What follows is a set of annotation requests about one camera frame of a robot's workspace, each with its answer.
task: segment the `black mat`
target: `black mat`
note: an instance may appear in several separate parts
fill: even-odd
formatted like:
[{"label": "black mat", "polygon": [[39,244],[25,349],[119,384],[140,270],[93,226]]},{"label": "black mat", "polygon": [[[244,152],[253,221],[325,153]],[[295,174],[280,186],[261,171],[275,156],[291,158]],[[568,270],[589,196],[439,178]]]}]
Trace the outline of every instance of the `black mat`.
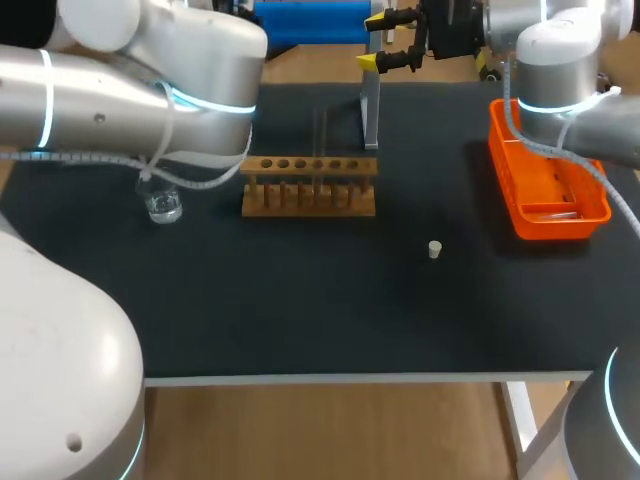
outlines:
[{"label": "black mat", "polygon": [[[245,220],[237,179],[156,227],[119,167],[20,165],[1,208],[118,301],[150,377],[588,370],[640,332],[640,245],[617,211],[589,242],[515,237],[486,147],[499,88],[383,87],[375,219]],[[328,152],[353,150],[354,98],[265,88],[254,152],[310,154],[327,106]],[[640,211],[633,174],[608,174]]]}]

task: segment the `white cylinder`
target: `white cylinder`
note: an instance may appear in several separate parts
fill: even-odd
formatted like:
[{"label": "white cylinder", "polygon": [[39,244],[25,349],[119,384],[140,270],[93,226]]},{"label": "white cylinder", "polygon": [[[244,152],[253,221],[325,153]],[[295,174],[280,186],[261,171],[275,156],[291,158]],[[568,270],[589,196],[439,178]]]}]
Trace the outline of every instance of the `white cylinder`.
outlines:
[{"label": "white cylinder", "polygon": [[429,242],[429,258],[436,259],[440,255],[442,250],[442,243],[437,240],[431,240]]}]

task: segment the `white cable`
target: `white cable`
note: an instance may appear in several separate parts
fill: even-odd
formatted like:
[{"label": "white cable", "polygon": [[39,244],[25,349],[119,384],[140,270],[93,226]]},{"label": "white cable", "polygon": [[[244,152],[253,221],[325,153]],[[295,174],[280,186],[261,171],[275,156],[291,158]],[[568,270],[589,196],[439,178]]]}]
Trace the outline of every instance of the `white cable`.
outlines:
[{"label": "white cable", "polygon": [[171,137],[173,136],[173,112],[175,111],[176,104],[173,100],[171,87],[164,80],[158,80],[156,83],[162,86],[165,94],[167,95],[167,116],[164,121],[164,130],[162,131],[162,137],[160,138],[158,149],[156,150],[156,153],[153,154],[153,157],[151,157],[148,167],[140,171],[140,179],[144,181],[151,179],[151,172],[158,164],[160,157],[162,157],[162,155],[167,151],[169,142],[171,142]]},{"label": "white cable", "polygon": [[638,238],[640,238],[640,222],[638,221],[638,218],[633,213],[633,210],[631,210],[631,207],[629,207],[627,202],[624,200],[624,198],[622,198],[620,193],[618,193],[618,191],[607,179],[607,177],[605,177],[602,173],[600,173],[600,170],[594,167],[589,160],[573,152],[570,152],[568,150],[563,150],[562,148],[551,147],[549,145],[544,145],[542,143],[533,142],[518,131],[515,124],[513,123],[513,116],[511,114],[511,72],[510,72],[511,68],[510,67],[511,67],[511,61],[509,58],[507,58],[507,60],[504,62],[503,99],[504,99],[504,113],[507,119],[507,125],[509,126],[509,130],[511,131],[511,134],[517,140],[522,142],[522,144],[525,147],[527,147],[529,150],[531,150],[534,153],[538,153],[546,157],[557,157],[557,158],[568,160],[572,163],[580,165],[587,172],[589,172],[591,176],[593,176],[593,178],[595,178],[598,182],[602,184],[602,186],[604,186],[605,190],[611,196],[614,203],[618,205],[618,208],[620,208],[620,210],[622,211],[622,214],[625,216],[625,218],[631,225],[631,228],[633,229],[635,234],[638,236]]},{"label": "white cable", "polygon": [[567,118],[565,119],[564,125],[562,126],[562,130],[560,130],[560,135],[558,135],[558,142],[556,146],[562,149],[562,145],[564,145],[564,140],[567,136],[567,133],[569,132],[569,128],[571,127],[571,125],[573,124],[573,121],[576,119],[578,115],[580,115],[584,111],[589,110],[590,108],[593,108],[602,99],[609,96],[620,95],[621,92],[622,92],[622,89],[620,87],[615,87],[615,86],[611,87],[608,92],[605,92],[602,95],[596,95],[594,97],[591,97],[591,99],[587,100],[586,102],[582,102],[580,106],[576,107],[571,112],[569,112],[567,114]]},{"label": "white cable", "polygon": [[50,152],[15,152],[15,153],[0,153],[0,160],[14,160],[23,162],[68,162],[68,163],[85,163],[85,164],[99,164],[108,163],[112,165],[122,165],[130,168],[137,168],[139,170],[151,169],[151,173],[157,175],[168,182],[175,183],[179,187],[188,188],[190,190],[209,190],[211,188],[219,187],[223,183],[226,183],[231,179],[240,169],[242,162],[247,158],[249,148],[251,147],[251,139],[253,137],[253,127],[249,130],[249,138],[247,139],[247,145],[242,154],[242,159],[234,166],[229,168],[226,172],[213,180],[207,180],[204,182],[194,182],[192,180],[186,180],[180,178],[172,173],[167,172],[158,167],[150,167],[149,164],[141,162],[140,160],[134,160],[128,157],[122,157],[119,155],[110,155],[103,153],[87,153],[87,152],[74,152],[74,153],[50,153]]}]

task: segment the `orange plastic crate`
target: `orange plastic crate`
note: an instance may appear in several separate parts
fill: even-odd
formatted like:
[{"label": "orange plastic crate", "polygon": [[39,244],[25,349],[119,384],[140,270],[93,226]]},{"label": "orange plastic crate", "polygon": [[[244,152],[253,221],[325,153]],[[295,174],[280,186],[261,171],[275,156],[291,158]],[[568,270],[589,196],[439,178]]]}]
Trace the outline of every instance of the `orange plastic crate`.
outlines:
[{"label": "orange plastic crate", "polygon": [[[588,238],[611,218],[604,187],[586,170],[562,159],[531,153],[507,125],[503,100],[489,108],[489,148],[500,187],[518,236],[525,240]],[[511,100],[520,128],[520,111]],[[592,160],[602,173],[600,162]]]}]

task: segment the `blue cylinder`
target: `blue cylinder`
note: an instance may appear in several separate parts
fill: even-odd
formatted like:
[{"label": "blue cylinder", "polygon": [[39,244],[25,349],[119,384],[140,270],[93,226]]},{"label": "blue cylinder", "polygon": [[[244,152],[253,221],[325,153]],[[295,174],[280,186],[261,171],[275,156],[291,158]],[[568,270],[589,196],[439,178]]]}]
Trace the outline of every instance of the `blue cylinder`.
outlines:
[{"label": "blue cylinder", "polygon": [[369,2],[262,2],[254,12],[271,47],[369,42]]}]

